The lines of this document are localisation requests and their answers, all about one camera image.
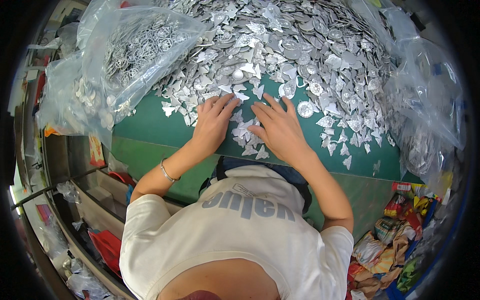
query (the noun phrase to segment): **floor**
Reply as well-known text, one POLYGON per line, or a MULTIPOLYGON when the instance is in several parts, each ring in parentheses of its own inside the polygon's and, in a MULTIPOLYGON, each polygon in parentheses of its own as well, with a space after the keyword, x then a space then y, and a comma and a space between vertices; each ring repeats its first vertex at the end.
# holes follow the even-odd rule
MULTIPOLYGON (((162 158, 172 155, 177 149, 157 144, 113 137, 111 152, 116 159, 129 165, 130 175, 139 180, 155 167, 162 158)), ((168 192, 168 196, 183 202, 194 203, 202 182, 210 177, 218 160, 212 155, 186 172, 168 192)), ((393 196, 392 182, 371 178, 332 174, 339 182, 352 205, 355 227, 353 237, 358 241, 368 230, 373 230, 375 221, 383 216, 383 210, 393 196)), ((324 217, 314 197, 309 211, 303 216, 313 222, 316 229, 322 227, 324 217)))

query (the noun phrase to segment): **wrist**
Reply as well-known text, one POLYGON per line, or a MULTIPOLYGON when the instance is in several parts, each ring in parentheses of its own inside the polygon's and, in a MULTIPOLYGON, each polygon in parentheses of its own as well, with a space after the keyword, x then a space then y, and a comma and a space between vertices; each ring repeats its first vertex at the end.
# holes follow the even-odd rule
POLYGON ((188 141, 182 148, 163 161, 163 167, 170 177, 179 178, 203 159, 198 154, 196 146, 188 141))
POLYGON ((303 177, 305 177, 305 174, 312 168, 316 167, 318 164, 322 164, 320 159, 318 158, 315 151, 308 147, 308 149, 299 152, 299 154, 297 155, 297 159, 291 164, 291 166, 295 170, 297 170, 303 177))

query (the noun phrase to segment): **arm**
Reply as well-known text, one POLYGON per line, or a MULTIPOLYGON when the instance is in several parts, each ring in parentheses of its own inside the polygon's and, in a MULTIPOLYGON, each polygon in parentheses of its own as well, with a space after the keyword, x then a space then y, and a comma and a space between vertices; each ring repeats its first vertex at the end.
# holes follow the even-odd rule
POLYGON ((279 159, 295 168, 311 185, 325 216, 322 230, 339 225, 351 233, 353 212, 347 196, 305 141, 292 102, 282 98, 287 105, 285 112, 270 95, 264 94, 264 98, 270 106, 261 102, 252 105, 264 128, 252 125, 248 130, 258 135, 279 159))
MULTIPOLYGON (((165 172, 171 178, 179 178, 186 171, 213 154, 225 140, 228 120, 239 102, 236 99, 225 106, 233 95, 228 94, 221 98, 212 97, 197 106, 198 121, 192 139, 163 161, 165 172)), ((158 165, 140 179, 133 190, 130 203, 147 194, 164 196, 172 184, 158 165)))

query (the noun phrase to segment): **woman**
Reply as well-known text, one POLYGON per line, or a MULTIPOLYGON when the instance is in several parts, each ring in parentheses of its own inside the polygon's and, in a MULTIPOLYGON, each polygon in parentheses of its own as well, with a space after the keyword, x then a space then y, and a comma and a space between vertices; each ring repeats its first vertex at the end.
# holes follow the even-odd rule
POLYGON ((226 159, 198 202, 168 213, 162 196, 225 139, 239 101, 232 98, 199 105, 192 139, 135 187, 122 238, 123 280, 148 300, 343 300, 353 249, 352 209, 305 141, 287 98, 284 111, 264 94, 269 106, 251 106, 263 127, 248 130, 296 171, 226 159), (298 188, 301 182, 294 182, 298 178, 310 184, 325 216, 320 233, 301 217, 308 196, 298 188))

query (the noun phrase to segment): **hand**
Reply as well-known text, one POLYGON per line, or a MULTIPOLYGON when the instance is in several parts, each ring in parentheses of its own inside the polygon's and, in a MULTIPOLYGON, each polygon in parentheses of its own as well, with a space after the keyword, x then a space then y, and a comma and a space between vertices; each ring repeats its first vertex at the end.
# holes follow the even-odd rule
POLYGON ((225 140, 228 120, 232 116, 233 109, 240 101, 235 99, 225 106, 233 96, 232 93, 221 98, 211 97, 205 103, 197 106, 197 126, 189 143, 200 161, 212 155, 225 140))
POLYGON ((285 112, 272 96, 265 93, 264 98, 271 106, 255 102, 252 111, 265 128, 252 125, 248 130, 258 135, 279 159, 296 168, 299 159, 313 150, 303 137, 295 107, 292 101, 283 97, 282 100, 287 105, 285 112))

